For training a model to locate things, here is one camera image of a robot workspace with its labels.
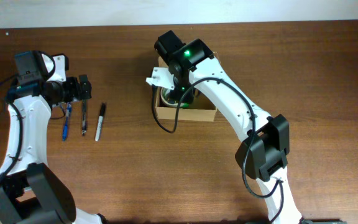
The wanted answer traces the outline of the black and white marker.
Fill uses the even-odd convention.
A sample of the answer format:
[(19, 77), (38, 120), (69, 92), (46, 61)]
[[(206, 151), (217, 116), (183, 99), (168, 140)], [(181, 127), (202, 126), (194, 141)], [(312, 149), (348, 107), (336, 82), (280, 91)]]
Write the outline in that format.
[(106, 112), (106, 104), (102, 103), (100, 112), (99, 112), (99, 116), (98, 116), (98, 123), (97, 123), (97, 127), (96, 127), (95, 138), (94, 138), (94, 140), (96, 142), (98, 142), (101, 137), (101, 131), (102, 131), (102, 127), (103, 127), (103, 120), (104, 120), (105, 112)]

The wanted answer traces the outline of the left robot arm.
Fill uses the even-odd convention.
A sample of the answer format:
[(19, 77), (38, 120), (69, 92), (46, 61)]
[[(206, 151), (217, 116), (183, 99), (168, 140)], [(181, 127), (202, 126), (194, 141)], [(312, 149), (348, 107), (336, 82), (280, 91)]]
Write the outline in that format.
[(91, 99), (86, 75), (67, 77), (65, 54), (40, 50), (14, 56), (17, 72), (4, 102), (9, 112), (9, 139), (0, 167), (1, 223), (107, 223), (97, 213), (77, 208), (66, 185), (47, 162), (47, 128), (52, 110)]

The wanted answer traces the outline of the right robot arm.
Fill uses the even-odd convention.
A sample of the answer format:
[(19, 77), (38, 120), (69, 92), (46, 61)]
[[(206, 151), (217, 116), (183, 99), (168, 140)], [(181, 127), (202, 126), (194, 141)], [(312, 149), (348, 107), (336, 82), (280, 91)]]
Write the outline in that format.
[(166, 66), (155, 67), (146, 79), (152, 96), (168, 92), (166, 101), (175, 109), (175, 121), (182, 106), (194, 102), (196, 91), (207, 97), (241, 142), (236, 162), (247, 191), (265, 200), (268, 222), (308, 223), (297, 209), (288, 183), (288, 120), (282, 114), (271, 116), (250, 100), (201, 39), (186, 44), (170, 30), (158, 37), (154, 49)]

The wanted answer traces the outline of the black pen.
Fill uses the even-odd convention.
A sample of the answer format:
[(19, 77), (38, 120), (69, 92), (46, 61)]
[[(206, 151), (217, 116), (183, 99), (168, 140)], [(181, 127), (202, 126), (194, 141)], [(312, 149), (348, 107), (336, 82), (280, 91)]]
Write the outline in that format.
[(82, 104), (81, 104), (81, 135), (85, 136), (86, 132), (87, 132), (87, 120), (86, 120), (86, 109), (87, 109), (87, 100), (82, 100)]

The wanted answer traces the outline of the green tape roll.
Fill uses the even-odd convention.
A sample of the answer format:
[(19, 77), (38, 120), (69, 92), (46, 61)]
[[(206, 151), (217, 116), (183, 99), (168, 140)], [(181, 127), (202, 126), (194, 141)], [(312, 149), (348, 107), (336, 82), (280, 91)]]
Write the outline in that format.
[(189, 103), (177, 103), (175, 108), (189, 108), (189, 106), (190, 106)]

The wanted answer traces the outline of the cardboard box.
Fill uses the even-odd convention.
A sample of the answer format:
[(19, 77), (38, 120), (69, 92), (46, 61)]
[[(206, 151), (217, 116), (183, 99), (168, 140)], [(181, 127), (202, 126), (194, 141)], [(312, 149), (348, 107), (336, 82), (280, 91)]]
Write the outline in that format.
[[(168, 68), (161, 56), (158, 57), (158, 67)], [(175, 120), (176, 108), (166, 107), (160, 99), (160, 90), (162, 87), (156, 86), (155, 93), (152, 95), (152, 111), (157, 119)], [(213, 122), (217, 108), (200, 91), (194, 90), (194, 101), (189, 108), (180, 108), (178, 112), (179, 121), (206, 121)]]

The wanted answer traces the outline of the blue pen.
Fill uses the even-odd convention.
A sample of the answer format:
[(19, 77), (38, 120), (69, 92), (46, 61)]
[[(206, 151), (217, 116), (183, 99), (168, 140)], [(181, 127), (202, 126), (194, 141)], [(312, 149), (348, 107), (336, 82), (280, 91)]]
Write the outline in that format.
[(67, 103), (67, 107), (65, 110), (65, 123), (63, 125), (62, 141), (66, 141), (67, 137), (68, 137), (68, 129), (69, 129), (71, 111), (72, 111), (72, 105), (71, 105), (71, 103)]

